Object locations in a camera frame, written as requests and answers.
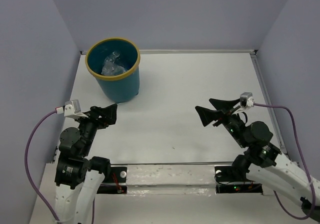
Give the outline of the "green label water bottle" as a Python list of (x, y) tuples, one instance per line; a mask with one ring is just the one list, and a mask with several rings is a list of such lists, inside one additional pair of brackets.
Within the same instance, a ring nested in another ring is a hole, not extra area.
[(113, 62), (106, 62), (101, 71), (101, 75), (104, 76), (117, 76), (126, 73), (127, 69), (122, 64), (117, 64)]

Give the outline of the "large crushed clear bottle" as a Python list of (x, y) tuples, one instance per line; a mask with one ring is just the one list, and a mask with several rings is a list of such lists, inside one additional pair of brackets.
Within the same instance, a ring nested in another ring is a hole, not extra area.
[(111, 62), (111, 63), (120, 63), (121, 58), (122, 58), (121, 52), (118, 50), (115, 50), (111, 54), (109, 54), (104, 61)]

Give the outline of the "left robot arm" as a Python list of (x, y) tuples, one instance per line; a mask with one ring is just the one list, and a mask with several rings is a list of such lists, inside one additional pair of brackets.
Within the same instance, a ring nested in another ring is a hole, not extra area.
[(94, 156), (87, 159), (98, 130), (117, 121), (117, 104), (92, 106), (82, 112), (78, 100), (70, 100), (57, 113), (78, 122), (59, 137), (59, 157), (55, 173), (55, 213), (58, 224), (84, 224), (94, 206), (97, 191), (111, 175), (111, 162)]

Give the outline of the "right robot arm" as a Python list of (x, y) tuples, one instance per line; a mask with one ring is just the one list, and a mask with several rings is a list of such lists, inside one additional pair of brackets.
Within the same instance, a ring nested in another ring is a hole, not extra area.
[(283, 195), (300, 206), (303, 217), (290, 214), (297, 220), (320, 221), (320, 182), (312, 177), (303, 156), (303, 168), (291, 161), (277, 146), (271, 143), (273, 137), (266, 123), (255, 121), (247, 124), (240, 118), (252, 107), (260, 106), (251, 93), (243, 93), (236, 100), (211, 98), (214, 110), (196, 106), (203, 126), (223, 125), (236, 143), (244, 148), (230, 168), (235, 180), (249, 179), (273, 190), (277, 197)]

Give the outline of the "teal bin with yellow rim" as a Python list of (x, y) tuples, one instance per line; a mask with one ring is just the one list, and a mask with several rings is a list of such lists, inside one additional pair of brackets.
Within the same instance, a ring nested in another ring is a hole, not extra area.
[[(121, 61), (118, 64), (125, 66), (128, 71), (117, 76), (101, 75), (105, 58), (115, 50), (121, 52)], [(131, 41), (112, 37), (91, 47), (85, 56), (85, 63), (88, 72), (96, 79), (105, 96), (115, 103), (123, 103), (139, 93), (140, 55), (140, 50)]]

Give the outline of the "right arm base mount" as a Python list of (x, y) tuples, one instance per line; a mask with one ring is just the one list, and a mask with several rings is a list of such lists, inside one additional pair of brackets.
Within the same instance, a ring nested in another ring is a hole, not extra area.
[(262, 184), (249, 180), (232, 166), (215, 166), (214, 179), (217, 194), (262, 194)]

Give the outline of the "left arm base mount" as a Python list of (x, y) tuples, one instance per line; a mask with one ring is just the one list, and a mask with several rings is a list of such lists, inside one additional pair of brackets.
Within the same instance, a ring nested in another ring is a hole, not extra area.
[(127, 167), (113, 166), (110, 175), (104, 179), (97, 194), (122, 195), (127, 193)]

